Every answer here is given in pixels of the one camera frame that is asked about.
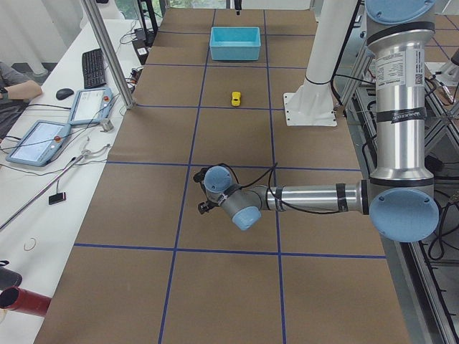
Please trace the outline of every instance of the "blue joint cap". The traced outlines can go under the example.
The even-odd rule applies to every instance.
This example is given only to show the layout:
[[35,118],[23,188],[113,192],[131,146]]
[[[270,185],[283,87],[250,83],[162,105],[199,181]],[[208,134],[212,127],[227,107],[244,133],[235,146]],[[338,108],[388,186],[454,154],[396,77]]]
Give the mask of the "blue joint cap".
[[371,202],[369,213],[378,232],[397,242],[417,242],[428,237],[439,217],[433,198],[413,188],[381,192]]
[[248,206],[239,210],[233,217],[233,223],[240,228],[241,231],[249,229],[256,221],[261,219],[260,210],[256,206]]
[[408,23],[429,11],[437,0],[366,0],[368,16],[376,23],[398,25]]
[[230,172],[222,166],[211,167],[204,177],[204,186],[210,192],[223,192],[232,184]]

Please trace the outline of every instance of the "person's arm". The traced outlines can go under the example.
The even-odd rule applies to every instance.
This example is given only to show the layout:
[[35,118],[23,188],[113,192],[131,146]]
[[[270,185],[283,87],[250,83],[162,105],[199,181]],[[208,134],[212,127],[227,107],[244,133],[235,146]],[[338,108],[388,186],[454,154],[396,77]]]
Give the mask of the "person's arm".
[[32,99],[42,94],[42,88],[35,81],[3,62],[0,62],[0,74],[10,100]]
[[24,100],[32,99],[41,95],[42,88],[33,80],[28,80],[18,85],[7,86],[5,89],[8,91],[8,99],[10,100]]

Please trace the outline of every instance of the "yellow toy car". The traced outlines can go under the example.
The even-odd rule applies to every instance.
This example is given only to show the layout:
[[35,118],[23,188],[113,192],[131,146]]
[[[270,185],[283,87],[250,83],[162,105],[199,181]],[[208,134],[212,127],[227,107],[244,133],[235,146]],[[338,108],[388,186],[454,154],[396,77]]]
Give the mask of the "yellow toy car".
[[231,94],[231,105],[232,106],[239,106],[241,105],[241,92],[234,91]]

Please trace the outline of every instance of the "tablet screen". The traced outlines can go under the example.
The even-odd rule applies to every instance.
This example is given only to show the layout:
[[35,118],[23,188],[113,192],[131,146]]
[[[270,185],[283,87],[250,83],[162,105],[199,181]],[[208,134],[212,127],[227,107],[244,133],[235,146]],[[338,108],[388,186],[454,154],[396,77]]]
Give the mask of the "tablet screen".
[[12,158],[37,162],[65,124],[39,123],[11,154]]
[[98,117],[104,90],[88,90],[80,93],[80,98],[72,120],[92,120]]

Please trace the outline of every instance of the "blue plastic bin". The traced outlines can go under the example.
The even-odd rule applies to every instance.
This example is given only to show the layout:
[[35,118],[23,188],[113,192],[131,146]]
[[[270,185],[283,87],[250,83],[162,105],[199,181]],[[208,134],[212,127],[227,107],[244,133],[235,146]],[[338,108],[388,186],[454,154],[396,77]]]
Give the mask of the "blue plastic bin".
[[256,61],[260,56],[260,28],[212,27],[209,46],[213,60]]

